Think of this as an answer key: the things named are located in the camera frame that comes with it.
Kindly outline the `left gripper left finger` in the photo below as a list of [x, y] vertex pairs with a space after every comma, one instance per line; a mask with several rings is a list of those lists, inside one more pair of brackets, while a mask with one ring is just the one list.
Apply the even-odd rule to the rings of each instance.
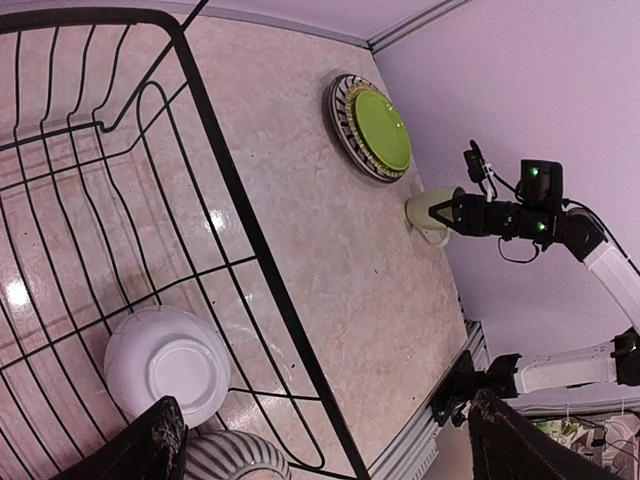
[[177, 400], [164, 396], [114, 439], [58, 479], [182, 479], [188, 428]]

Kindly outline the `bright green plate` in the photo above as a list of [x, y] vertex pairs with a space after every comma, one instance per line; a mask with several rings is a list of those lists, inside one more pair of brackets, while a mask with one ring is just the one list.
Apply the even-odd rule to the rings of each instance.
[[404, 171], [411, 163], [412, 148], [404, 122], [382, 93], [362, 90], [354, 100], [355, 124], [374, 157], [393, 171]]

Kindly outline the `light green mug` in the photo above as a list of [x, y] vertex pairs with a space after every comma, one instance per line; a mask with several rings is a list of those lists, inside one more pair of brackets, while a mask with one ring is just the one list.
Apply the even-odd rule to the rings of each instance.
[[450, 240], [452, 230], [434, 219], [429, 209], [463, 194], [465, 190], [460, 186], [429, 189], [415, 194], [405, 202], [406, 219], [412, 229], [421, 234], [429, 245], [445, 247]]

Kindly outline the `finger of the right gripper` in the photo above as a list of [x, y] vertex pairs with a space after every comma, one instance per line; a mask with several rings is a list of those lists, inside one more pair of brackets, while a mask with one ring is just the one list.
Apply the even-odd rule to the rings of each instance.
[[429, 208], [429, 215], [447, 228], [458, 231], [463, 218], [462, 207], [463, 204], [461, 200], [450, 198], [431, 206]]

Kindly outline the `white ceramic bowl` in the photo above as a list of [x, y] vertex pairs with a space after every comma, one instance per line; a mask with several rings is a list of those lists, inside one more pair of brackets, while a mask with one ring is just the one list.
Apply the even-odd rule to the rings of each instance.
[[129, 417], [171, 396], [190, 428], [217, 413], [231, 380], [220, 335], [209, 323], [168, 305], [126, 317], [109, 338], [103, 366], [111, 397]]

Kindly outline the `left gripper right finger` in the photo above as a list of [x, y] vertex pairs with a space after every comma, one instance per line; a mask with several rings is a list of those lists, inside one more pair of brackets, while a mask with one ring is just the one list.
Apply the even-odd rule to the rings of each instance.
[[473, 398], [468, 416], [475, 479], [615, 479], [553, 441], [493, 392]]

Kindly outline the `aluminium front rail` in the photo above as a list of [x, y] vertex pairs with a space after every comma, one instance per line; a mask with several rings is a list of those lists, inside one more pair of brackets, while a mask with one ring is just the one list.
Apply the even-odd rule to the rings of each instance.
[[373, 479], [421, 479], [439, 454], [437, 438], [449, 420], [461, 411], [455, 383], [463, 375], [489, 368], [481, 323], [465, 323], [468, 338], [434, 390], [372, 463]]

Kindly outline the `yellow patterned plate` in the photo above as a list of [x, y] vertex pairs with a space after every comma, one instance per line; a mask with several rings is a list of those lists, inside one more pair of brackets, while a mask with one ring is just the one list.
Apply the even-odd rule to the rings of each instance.
[[401, 178], [411, 165], [408, 130], [389, 98], [373, 85], [357, 82], [346, 93], [347, 122], [365, 161], [377, 175]]

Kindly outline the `black white striped bowl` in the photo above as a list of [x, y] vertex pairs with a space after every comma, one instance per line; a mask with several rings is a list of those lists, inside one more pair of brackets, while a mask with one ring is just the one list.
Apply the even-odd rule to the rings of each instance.
[[291, 479], [284, 454], [271, 442], [241, 431], [194, 437], [186, 450], [185, 479]]

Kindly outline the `black wire dish rack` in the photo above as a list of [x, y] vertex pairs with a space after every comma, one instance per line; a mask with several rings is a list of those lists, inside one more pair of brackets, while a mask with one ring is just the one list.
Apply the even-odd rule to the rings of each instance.
[[190, 437], [242, 430], [297, 479], [369, 471], [294, 307], [187, 40], [190, 20], [87, 7], [1, 18], [1, 475], [53, 479], [135, 418], [114, 329], [168, 305], [229, 356]]

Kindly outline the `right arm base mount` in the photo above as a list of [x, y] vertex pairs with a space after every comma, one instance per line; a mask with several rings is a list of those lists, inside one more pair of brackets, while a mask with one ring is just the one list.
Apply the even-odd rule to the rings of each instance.
[[476, 370], [471, 351], [464, 350], [432, 397], [430, 406], [434, 421], [444, 427], [453, 418], [454, 426], [461, 426], [466, 420], [462, 413], [465, 405], [482, 389], [488, 389], [501, 399], [516, 398], [515, 375], [520, 358], [519, 354], [502, 355], [487, 370]]

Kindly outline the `black white striped plate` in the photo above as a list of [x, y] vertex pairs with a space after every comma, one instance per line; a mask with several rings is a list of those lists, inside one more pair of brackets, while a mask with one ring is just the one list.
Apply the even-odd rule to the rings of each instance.
[[383, 92], [368, 79], [355, 74], [338, 75], [328, 87], [327, 105], [329, 118], [336, 135], [353, 163], [374, 180], [392, 184], [408, 171], [393, 171], [377, 160], [364, 144], [355, 124], [354, 100], [362, 90]]

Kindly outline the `right aluminium corner post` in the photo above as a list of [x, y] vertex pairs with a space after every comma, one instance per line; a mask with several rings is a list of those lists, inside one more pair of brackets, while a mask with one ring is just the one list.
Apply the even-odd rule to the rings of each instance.
[[370, 38], [367, 41], [368, 48], [372, 54], [377, 54], [468, 3], [470, 0], [433, 1], [426, 8]]

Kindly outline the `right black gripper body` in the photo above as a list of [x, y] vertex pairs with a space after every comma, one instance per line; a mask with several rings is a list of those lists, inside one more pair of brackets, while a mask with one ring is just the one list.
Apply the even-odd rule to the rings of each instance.
[[475, 194], [457, 197], [454, 230], [466, 236], [506, 235], [510, 232], [510, 203], [488, 202], [485, 197]]

